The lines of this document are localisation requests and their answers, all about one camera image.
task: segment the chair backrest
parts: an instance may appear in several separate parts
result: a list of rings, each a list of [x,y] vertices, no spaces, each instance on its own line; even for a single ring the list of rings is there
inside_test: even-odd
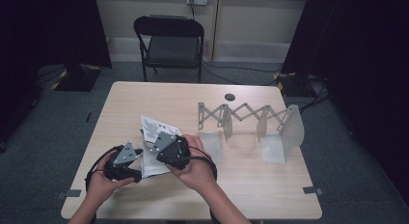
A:
[[[203,38],[205,30],[198,21],[184,16],[144,15],[135,20],[133,29],[140,35]]]

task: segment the wooden table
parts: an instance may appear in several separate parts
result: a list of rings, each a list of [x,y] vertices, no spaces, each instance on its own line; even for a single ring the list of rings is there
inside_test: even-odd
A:
[[[225,94],[235,95],[226,101]],[[107,150],[127,141],[142,141],[141,115],[177,126],[182,133],[198,134],[198,102],[210,110],[222,103],[234,109],[248,102],[254,109],[270,104],[275,111],[286,107],[275,87],[116,82],[102,109],[93,136],[71,189],[80,197],[68,197],[62,209],[71,218],[83,201],[84,179],[93,163]],[[274,130],[277,122],[268,121]],[[321,208],[316,195],[305,194],[312,186],[300,148],[293,148],[286,164],[263,162],[256,135],[257,119],[233,119],[233,134],[226,143],[215,121],[204,123],[206,131],[220,131],[223,162],[217,165],[218,183],[249,219],[318,219]],[[113,219],[209,219],[208,206],[195,191],[172,174],[142,179],[118,189],[98,210],[98,218]]]

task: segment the black folding chair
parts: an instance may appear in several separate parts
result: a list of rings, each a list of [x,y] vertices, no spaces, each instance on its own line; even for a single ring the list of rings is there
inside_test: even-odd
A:
[[[144,15],[135,20],[133,29],[141,48],[144,79],[146,67],[166,69],[198,69],[202,76],[205,30],[196,20],[183,16]],[[147,47],[143,40],[150,37]]]

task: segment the gray carpet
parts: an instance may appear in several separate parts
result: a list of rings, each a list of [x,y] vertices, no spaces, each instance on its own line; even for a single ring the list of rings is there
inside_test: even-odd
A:
[[[218,63],[269,70],[215,69],[205,65],[203,83],[264,85],[272,81],[278,64]],[[49,66],[40,74],[57,69]],[[105,69],[90,93],[57,92],[49,88],[58,71],[39,79],[43,92],[0,154],[0,223],[67,223],[60,211],[58,192],[69,189],[93,133],[99,113],[115,81],[142,81],[138,63],[114,63]],[[191,70],[149,71],[149,81],[196,83]],[[303,106],[311,98],[285,98]],[[316,221],[266,221],[265,223],[409,223],[409,211],[393,185],[370,154],[349,135],[344,117],[331,100],[302,113],[306,130],[301,146],[319,197],[323,215]],[[98,220],[97,223],[118,223]]]

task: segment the hand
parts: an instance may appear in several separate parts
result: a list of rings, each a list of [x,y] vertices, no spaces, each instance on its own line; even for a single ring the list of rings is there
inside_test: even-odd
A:
[[[99,205],[102,205],[102,203],[105,202],[117,188],[124,187],[135,181],[133,178],[128,178],[117,182],[112,182],[105,177],[103,174],[105,163],[115,152],[116,151],[109,153],[98,163],[93,176],[91,177],[87,198],[92,199]]]
[[[204,145],[198,136],[182,135],[186,138],[187,145],[189,147],[197,148],[205,152]],[[206,157],[200,151],[190,148],[190,155]],[[186,168],[179,170],[170,165],[166,165],[169,170],[187,187],[200,192],[202,189],[209,187],[211,184],[215,184],[213,173],[207,162],[199,159],[191,159],[190,163],[186,165]]]

